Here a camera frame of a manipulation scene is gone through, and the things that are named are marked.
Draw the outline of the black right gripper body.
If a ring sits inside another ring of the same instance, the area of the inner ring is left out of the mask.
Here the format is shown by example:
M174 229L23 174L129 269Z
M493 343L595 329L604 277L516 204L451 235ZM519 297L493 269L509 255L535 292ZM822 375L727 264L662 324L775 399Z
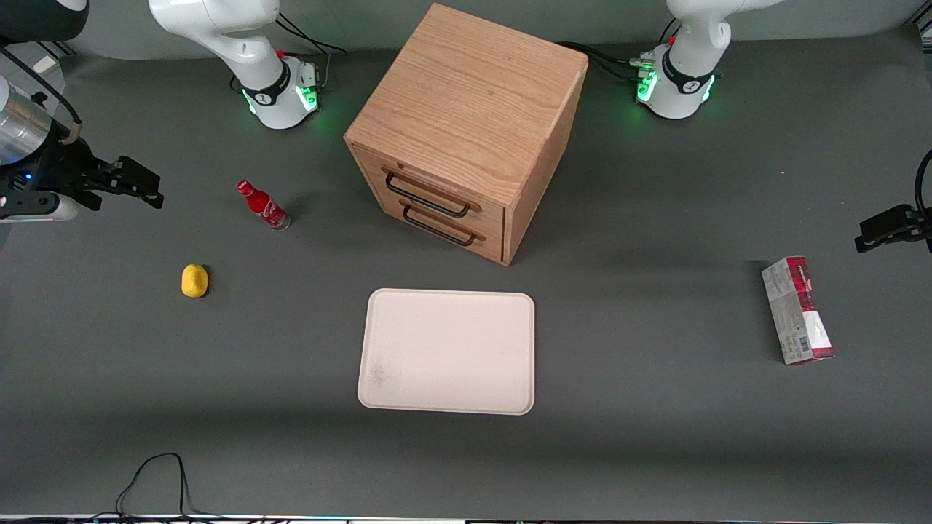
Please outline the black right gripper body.
M19 162L3 164L2 218L75 218L87 208L73 200L73 189L89 185L98 164L83 140L63 145L54 138Z

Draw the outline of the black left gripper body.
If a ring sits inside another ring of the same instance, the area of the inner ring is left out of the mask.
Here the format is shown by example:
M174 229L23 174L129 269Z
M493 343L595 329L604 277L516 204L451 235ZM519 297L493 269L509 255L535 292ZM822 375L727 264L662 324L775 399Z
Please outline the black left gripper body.
M909 225L907 226L906 242L924 242L928 248L928 252L931 253L931 225L928 209L923 207L907 207L909 208Z

